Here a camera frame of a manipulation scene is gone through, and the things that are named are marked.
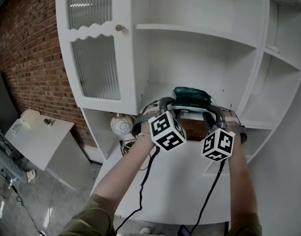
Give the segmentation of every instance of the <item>white table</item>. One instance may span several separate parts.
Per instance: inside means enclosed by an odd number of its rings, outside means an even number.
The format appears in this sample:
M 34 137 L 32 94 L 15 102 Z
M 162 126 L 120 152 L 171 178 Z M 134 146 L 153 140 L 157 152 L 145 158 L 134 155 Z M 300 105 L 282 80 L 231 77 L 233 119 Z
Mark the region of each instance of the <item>white table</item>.
M 55 120 L 52 127 L 44 119 Z M 62 183 L 80 190 L 93 176 L 91 164 L 76 143 L 71 128 L 73 123 L 40 116 L 31 127 L 23 124 L 17 134 L 12 128 L 21 124 L 19 119 L 6 133 L 6 139 L 30 162 L 43 171 L 49 172 Z
M 97 177 L 94 188 L 121 159 L 120 146 L 116 146 Z M 142 206 L 132 218 L 165 223 L 193 225 L 216 176 L 203 176 L 210 160 L 203 158 L 200 143 L 187 143 L 187 149 L 172 153 L 160 152 L 155 158 L 149 178 L 144 186 Z M 139 171 L 120 203 L 116 215 L 127 217 L 139 208 L 140 184 L 146 171 Z M 230 220 L 230 180 L 220 176 L 202 215 L 200 224 L 213 224 Z

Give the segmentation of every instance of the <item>concrete floor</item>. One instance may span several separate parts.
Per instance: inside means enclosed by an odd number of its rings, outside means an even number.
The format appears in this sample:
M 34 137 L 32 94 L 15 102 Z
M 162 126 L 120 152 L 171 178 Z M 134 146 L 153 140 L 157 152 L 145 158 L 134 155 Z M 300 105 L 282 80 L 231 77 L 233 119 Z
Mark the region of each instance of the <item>concrete floor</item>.
M 100 166 L 94 165 L 95 173 L 98 175 Z M 95 179 L 86 190 L 77 192 L 62 183 L 56 181 L 51 197 L 51 207 L 49 200 L 51 188 L 55 179 L 47 172 L 37 170 L 37 178 L 30 184 L 16 182 L 14 185 L 22 196 L 26 208 L 32 215 L 39 230 L 46 230 L 48 235 L 59 235 L 66 223 L 77 214 L 88 199 Z M 3 199 L 0 196 L 0 236 L 37 236 L 39 235 L 33 223 L 20 203 L 16 202 L 17 195 L 8 185 L 0 181 Z M 115 217 L 114 227 L 122 223 L 123 218 Z M 164 233 L 166 236 L 175 236 L 179 225 L 167 225 L 149 223 L 144 221 L 129 220 L 120 230 L 119 234 L 137 234 L 140 229 L 148 226 L 152 228 L 152 234 Z M 223 236 L 224 225 L 204 225 L 197 227 L 195 235 L 200 236 Z

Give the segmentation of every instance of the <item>sleeve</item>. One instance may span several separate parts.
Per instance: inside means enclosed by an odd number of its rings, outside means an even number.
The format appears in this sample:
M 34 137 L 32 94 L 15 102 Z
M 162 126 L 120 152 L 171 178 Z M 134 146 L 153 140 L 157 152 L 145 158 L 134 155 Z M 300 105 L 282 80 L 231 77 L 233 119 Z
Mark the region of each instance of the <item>sleeve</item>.
M 67 223 L 60 236 L 116 236 L 113 219 L 114 212 L 107 201 L 92 195 L 83 210 Z
M 257 214 L 248 215 L 232 225 L 227 236 L 262 236 L 262 227 Z

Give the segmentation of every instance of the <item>power plug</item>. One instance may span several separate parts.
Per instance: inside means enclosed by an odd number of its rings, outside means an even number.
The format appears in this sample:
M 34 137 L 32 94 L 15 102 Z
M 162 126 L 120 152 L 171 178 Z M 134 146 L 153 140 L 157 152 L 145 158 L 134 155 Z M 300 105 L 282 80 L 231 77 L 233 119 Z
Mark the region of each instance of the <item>power plug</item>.
M 39 236 L 47 236 L 47 233 L 44 230 L 41 230 L 41 234 Z

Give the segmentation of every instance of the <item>jeans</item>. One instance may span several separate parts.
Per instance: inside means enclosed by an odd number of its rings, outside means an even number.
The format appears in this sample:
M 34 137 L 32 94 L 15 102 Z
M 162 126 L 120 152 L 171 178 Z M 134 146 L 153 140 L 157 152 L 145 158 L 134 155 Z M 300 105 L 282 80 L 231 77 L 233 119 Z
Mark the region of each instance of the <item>jeans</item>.
M 0 166 L 11 176 L 27 183 L 27 173 L 21 170 L 0 146 Z

